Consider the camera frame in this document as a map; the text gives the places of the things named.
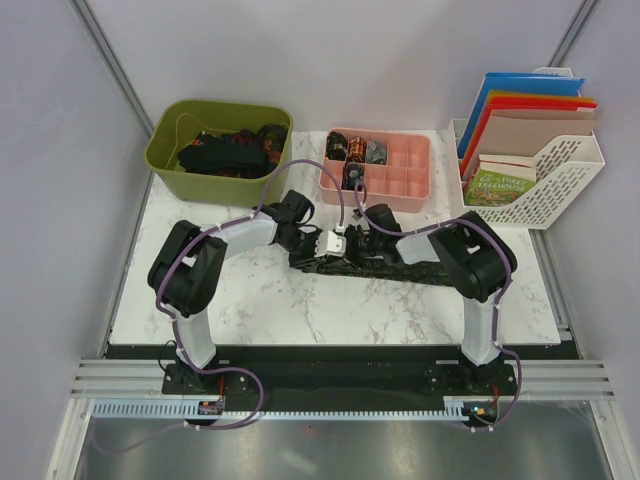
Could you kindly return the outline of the dark green leaf-patterned tie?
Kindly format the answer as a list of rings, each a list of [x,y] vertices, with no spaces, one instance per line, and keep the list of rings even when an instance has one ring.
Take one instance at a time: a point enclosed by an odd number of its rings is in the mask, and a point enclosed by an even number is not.
[[[304,273],[325,276],[390,280],[431,286],[452,287],[453,283],[439,262],[387,264],[383,259],[365,258],[355,263],[342,257],[289,256],[289,266]]]

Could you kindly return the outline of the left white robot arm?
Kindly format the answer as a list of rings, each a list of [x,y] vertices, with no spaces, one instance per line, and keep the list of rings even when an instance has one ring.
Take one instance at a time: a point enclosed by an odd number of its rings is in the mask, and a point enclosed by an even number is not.
[[[147,276],[156,294],[157,308],[172,322],[179,358],[188,364],[185,382],[198,393],[208,393],[219,382],[219,369],[207,314],[224,262],[241,253],[273,243],[293,252],[313,248],[304,228],[315,207],[299,192],[263,206],[259,212],[201,228],[187,220],[168,234]]]

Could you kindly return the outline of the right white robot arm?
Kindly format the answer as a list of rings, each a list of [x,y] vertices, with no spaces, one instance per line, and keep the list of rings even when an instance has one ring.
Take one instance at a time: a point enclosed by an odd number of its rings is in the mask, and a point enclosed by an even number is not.
[[[464,336],[458,381],[477,394],[489,387],[503,365],[506,350],[497,340],[499,304],[517,260],[511,249],[475,212],[446,221],[433,229],[402,232],[386,205],[363,214],[369,229],[350,226],[347,250],[358,260],[381,257],[411,282],[420,263],[437,262],[448,281],[464,297]]]

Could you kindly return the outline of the pile of dark ties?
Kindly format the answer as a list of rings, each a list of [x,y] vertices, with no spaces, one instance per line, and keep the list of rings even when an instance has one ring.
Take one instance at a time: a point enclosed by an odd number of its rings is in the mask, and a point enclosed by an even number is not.
[[[218,136],[202,131],[176,156],[188,173],[258,179],[278,167],[287,135],[288,129],[277,124]]]

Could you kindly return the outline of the pink compartment organizer tray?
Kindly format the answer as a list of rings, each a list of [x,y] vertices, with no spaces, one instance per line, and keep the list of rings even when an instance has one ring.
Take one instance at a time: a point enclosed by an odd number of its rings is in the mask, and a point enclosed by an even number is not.
[[[420,212],[431,191],[431,140],[421,134],[381,130],[358,130],[334,128],[349,141],[353,136],[362,136],[368,142],[383,142],[387,147],[385,165],[361,163],[365,168],[364,188],[359,195],[368,205],[386,204],[396,212]],[[320,174],[319,188],[324,203],[337,205],[343,198],[348,206],[355,205],[354,191],[342,188],[345,161],[326,157],[326,141],[322,164],[327,169]]]

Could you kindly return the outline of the rolled dark blue tie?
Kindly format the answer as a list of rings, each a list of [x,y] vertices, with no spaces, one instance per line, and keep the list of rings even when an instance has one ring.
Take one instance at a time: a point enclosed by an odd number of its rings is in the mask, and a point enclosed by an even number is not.
[[[364,182],[365,168],[361,163],[346,163],[343,169],[342,188],[353,191],[359,183]]]

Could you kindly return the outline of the rolled grey tie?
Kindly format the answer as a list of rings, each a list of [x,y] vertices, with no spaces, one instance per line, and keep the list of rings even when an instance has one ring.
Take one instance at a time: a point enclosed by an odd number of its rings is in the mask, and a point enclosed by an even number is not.
[[[383,142],[370,140],[365,152],[367,164],[385,165],[387,162],[387,147]]]

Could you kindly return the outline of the rolled red orange tie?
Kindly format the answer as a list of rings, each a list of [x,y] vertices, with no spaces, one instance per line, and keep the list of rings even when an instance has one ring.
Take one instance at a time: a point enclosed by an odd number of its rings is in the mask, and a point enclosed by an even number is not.
[[[349,162],[364,163],[368,141],[362,136],[353,136],[348,141],[347,159]]]

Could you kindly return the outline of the rolled dark patterned tie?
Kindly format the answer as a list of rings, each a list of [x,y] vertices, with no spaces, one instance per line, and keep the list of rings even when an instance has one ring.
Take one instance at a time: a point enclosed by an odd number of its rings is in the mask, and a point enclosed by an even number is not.
[[[326,139],[326,157],[330,160],[345,161],[347,156],[348,139],[339,132],[330,132]]]

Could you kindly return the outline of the olive green plastic bin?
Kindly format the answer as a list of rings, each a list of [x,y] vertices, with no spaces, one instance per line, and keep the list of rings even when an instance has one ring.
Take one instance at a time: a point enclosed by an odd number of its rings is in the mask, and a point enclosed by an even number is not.
[[[281,195],[291,160],[293,117],[282,108],[187,99],[162,114],[145,151],[147,166],[185,201],[252,207],[266,184]]]

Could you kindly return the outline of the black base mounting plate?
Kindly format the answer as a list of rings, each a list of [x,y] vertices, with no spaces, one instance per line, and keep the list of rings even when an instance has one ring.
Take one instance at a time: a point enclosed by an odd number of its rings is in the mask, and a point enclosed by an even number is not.
[[[392,412],[438,410],[447,397],[507,399],[516,367],[500,356],[476,368],[454,346],[224,345],[193,372],[172,344],[110,346],[109,360],[150,360],[165,395],[220,395],[230,411]]]

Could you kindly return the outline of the green treehouse book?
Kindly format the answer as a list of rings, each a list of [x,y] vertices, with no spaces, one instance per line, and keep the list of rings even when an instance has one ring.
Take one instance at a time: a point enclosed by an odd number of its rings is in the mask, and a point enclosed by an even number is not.
[[[532,157],[481,154],[464,189],[468,206],[500,207],[513,203],[537,181]]]

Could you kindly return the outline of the beige folder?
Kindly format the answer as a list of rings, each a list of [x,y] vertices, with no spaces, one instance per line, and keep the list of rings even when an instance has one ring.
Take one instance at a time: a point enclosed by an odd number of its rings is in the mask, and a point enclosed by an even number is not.
[[[556,137],[590,135],[597,124],[594,109],[577,110],[498,109],[478,121],[477,129],[460,165],[466,181],[480,155],[533,157]]]

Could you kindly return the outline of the red folder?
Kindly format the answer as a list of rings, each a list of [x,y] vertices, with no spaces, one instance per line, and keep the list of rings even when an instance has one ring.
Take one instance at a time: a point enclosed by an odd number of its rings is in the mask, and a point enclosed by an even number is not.
[[[532,157],[559,136],[591,134],[596,109],[594,101],[580,98],[491,96],[459,154],[461,178],[470,177],[484,154]]]

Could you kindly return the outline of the orange folder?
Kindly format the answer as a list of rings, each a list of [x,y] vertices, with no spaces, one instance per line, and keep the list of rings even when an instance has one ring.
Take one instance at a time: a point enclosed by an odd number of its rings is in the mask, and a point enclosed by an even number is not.
[[[460,160],[467,161],[473,154],[482,133],[494,110],[500,109],[559,109],[577,111],[579,108],[595,109],[598,103],[591,97],[559,96],[519,93],[504,90],[490,90],[479,114],[476,123],[472,126],[466,145],[462,141],[458,144],[457,154]]]

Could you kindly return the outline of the white perforated file holder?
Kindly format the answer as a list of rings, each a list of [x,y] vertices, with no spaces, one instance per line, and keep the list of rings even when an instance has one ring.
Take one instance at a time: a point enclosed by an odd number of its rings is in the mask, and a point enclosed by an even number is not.
[[[575,76],[568,68],[540,68],[531,73]],[[562,135],[532,158],[536,184],[513,203],[500,207],[464,204],[465,184],[460,174],[457,148],[467,120],[453,120],[447,132],[449,198],[455,215],[478,212],[486,221],[502,226],[545,230],[578,197],[605,165],[594,130],[590,135]]]

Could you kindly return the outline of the blue folder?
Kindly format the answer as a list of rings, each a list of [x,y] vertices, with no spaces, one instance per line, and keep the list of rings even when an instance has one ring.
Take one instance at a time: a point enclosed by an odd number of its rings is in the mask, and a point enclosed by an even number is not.
[[[491,90],[516,93],[551,94],[576,96],[584,84],[582,77],[563,76],[546,73],[489,72],[485,75],[474,107],[467,120],[466,128],[459,141],[457,154],[461,158],[471,141],[476,124],[481,116]]]

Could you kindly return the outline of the aluminium frame rail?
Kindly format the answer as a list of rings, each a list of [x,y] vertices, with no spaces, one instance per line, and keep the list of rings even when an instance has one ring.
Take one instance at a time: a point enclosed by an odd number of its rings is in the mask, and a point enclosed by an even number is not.
[[[613,388],[604,365],[594,360],[507,361],[497,374],[480,383],[469,382],[454,361],[252,361],[243,372],[203,376],[175,364],[159,367],[147,360],[85,360],[72,386],[77,398],[158,398],[161,395],[218,394],[251,396],[295,391],[329,390],[424,394],[430,398],[525,400],[611,399]]]

